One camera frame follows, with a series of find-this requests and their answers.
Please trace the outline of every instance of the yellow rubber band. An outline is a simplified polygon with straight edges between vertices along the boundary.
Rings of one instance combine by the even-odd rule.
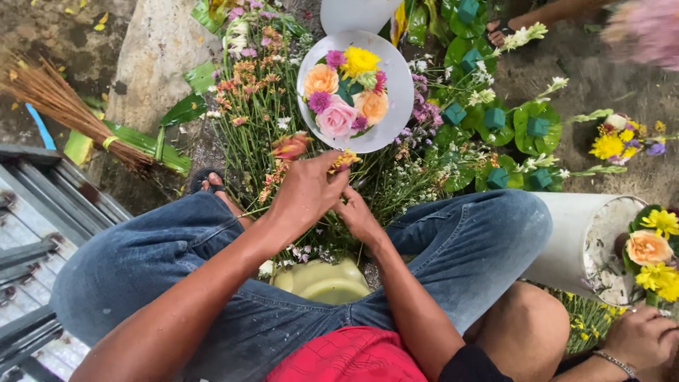
[[[116,137],[115,135],[112,135],[104,139],[104,143],[102,143],[101,145],[104,147],[104,150],[109,151],[109,146],[111,145],[111,142],[117,141],[118,139],[120,138]]]

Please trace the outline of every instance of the sandal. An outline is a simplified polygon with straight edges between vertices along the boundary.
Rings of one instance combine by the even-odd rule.
[[[189,195],[193,195],[199,191],[202,191],[203,181],[209,181],[208,177],[210,176],[211,173],[216,173],[217,176],[221,178],[222,183],[224,182],[224,175],[222,175],[221,172],[210,167],[205,167],[203,169],[198,170],[194,174],[194,177],[191,179]],[[210,184],[210,188],[208,188],[207,191],[212,192],[214,194],[217,191],[226,192],[226,189],[222,184]]]
[[[488,28],[485,29],[485,31],[483,32],[483,38],[485,39],[485,42],[488,43],[489,47],[491,47],[493,49],[499,48],[498,46],[495,46],[495,44],[493,44],[493,41],[490,41],[490,37],[489,37],[490,33],[500,31],[500,32],[502,32],[502,34],[505,37],[507,37],[509,35],[513,35],[514,33],[516,33],[516,31],[509,26],[509,20],[510,20],[509,18],[501,18],[500,24],[498,24],[498,26],[495,27],[495,29],[493,29],[492,31],[489,31]],[[542,41],[542,40],[532,39],[526,45],[522,45],[522,46],[518,47],[517,49],[525,48],[525,47],[528,47],[528,46],[537,46],[540,43],[540,41]]]

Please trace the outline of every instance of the silver bracelet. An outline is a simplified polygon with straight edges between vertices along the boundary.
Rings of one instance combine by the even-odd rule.
[[[627,365],[625,365],[624,363],[622,363],[622,362],[616,360],[615,358],[613,358],[613,357],[611,357],[610,355],[604,353],[603,351],[597,350],[597,351],[594,351],[592,354],[598,355],[598,356],[600,356],[601,358],[604,358],[606,361],[609,361],[609,362],[615,364],[615,366],[618,366],[619,368],[623,369],[623,370],[627,373],[627,375],[629,375],[629,378],[630,378],[630,379],[635,379],[635,378],[636,378],[636,376],[634,375],[634,371],[633,371],[629,366],[627,366]]]

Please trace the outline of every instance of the red shirt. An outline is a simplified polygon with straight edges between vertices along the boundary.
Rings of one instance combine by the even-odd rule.
[[[283,360],[266,382],[426,382],[401,337],[349,326],[314,338]]]

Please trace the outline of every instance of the coconut broom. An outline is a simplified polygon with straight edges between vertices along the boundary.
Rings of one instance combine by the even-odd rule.
[[[146,175],[155,165],[153,157],[119,140],[92,114],[59,71],[42,57],[36,63],[10,53],[10,57],[0,63],[0,90],[10,92],[37,111],[91,138],[134,173]]]

